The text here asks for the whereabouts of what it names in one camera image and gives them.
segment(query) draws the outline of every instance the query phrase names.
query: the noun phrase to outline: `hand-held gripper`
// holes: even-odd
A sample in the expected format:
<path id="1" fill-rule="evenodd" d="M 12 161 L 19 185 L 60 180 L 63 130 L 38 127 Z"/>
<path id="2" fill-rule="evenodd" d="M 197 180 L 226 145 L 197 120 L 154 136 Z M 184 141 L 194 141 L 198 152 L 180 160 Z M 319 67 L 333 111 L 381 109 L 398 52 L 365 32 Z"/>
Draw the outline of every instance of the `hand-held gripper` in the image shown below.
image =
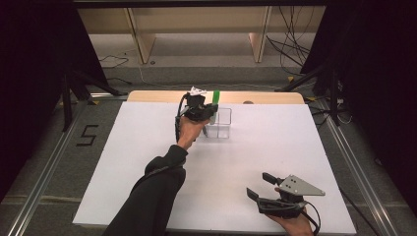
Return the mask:
<path id="1" fill-rule="evenodd" d="M 289 175 L 285 179 L 280 179 L 264 172 L 263 179 L 273 185 L 276 184 L 279 187 L 281 198 L 277 200 L 263 199 L 254 191 L 246 188 L 248 197 L 257 203 L 259 213 L 286 219 L 296 218 L 301 213 L 316 226 L 314 235 L 317 235 L 321 227 L 319 213 L 313 205 L 304 201 L 303 196 L 324 196 L 326 193 L 295 175 Z M 306 205 L 311 205 L 315 209 L 319 217 L 319 224 L 304 211 Z"/>
<path id="2" fill-rule="evenodd" d="M 205 121 L 209 119 L 218 110 L 218 104 L 206 104 L 206 97 L 202 94 L 207 93 L 206 90 L 200 90 L 192 87 L 190 91 L 185 93 L 180 101 L 177 116 L 175 116 L 175 138 L 178 142 L 180 138 L 180 119 L 185 116 L 192 121 Z M 187 100 L 187 105 L 182 108 L 184 99 Z"/>

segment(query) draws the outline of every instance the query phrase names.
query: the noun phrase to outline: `human arm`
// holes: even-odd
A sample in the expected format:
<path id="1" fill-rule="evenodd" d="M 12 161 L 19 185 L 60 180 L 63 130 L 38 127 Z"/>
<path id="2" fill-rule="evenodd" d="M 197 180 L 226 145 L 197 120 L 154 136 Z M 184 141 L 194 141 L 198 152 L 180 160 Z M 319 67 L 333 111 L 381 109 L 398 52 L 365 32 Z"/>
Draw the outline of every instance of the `human arm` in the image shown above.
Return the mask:
<path id="1" fill-rule="evenodd" d="M 147 165 L 145 175 L 135 184 L 103 235 L 164 235 L 175 197 L 185 181 L 183 164 L 187 149 L 207 122 L 181 119 L 177 145 Z"/>

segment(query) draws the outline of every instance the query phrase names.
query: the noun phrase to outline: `black jacket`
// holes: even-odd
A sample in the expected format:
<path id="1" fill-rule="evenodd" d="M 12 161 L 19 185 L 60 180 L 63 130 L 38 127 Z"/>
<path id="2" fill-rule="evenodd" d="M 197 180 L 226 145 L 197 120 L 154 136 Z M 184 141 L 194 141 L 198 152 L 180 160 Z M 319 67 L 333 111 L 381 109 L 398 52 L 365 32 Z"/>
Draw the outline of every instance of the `black jacket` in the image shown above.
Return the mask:
<path id="1" fill-rule="evenodd" d="M 164 235 L 175 197 L 185 181 L 187 154 L 181 147 L 171 146 L 165 157 L 154 158 L 103 235 Z"/>

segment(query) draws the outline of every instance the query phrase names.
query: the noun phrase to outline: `clear plastic box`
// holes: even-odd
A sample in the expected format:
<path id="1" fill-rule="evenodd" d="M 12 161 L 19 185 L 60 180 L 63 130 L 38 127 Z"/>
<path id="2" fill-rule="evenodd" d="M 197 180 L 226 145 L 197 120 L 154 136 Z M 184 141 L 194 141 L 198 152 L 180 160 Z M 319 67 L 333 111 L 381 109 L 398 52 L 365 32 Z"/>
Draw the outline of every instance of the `clear plastic box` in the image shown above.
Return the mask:
<path id="1" fill-rule="evenodd" d="M 211 139 L 228 139 L 230 136 L 230 125 L 232 123 L 232 109 L 219 107 L 215 114 L 214 124 L 207 124 L 207 134 L 200 133 L 200 137 Z"/>

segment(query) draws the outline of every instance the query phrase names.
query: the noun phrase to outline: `white table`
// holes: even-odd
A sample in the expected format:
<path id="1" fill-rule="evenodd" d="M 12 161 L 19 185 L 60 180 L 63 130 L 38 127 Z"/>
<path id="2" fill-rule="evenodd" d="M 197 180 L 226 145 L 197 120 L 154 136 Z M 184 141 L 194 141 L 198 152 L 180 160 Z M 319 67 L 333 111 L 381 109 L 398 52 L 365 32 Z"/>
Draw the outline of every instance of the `white table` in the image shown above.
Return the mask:
<path id="1" fill-rule="evenodd" d="M 189 149 L 186 181 L 168 230 L 276 234 L 283 229 L 258 213 L 246 188 L 276 199 L 267 172 L 295 174 L 326 191 L 305 197 L 319 210 L 322 234 L 355 234 L 309 108 L 303 104 L 227 104 L 229 139 L 198 138 Z M 83 197 L 75 224 L 105 226 L 128 198 L 145 166 L 175 142 L 178 103 L 125 102 Z M 315 212 L 308 213 L 317 220 Z"/>

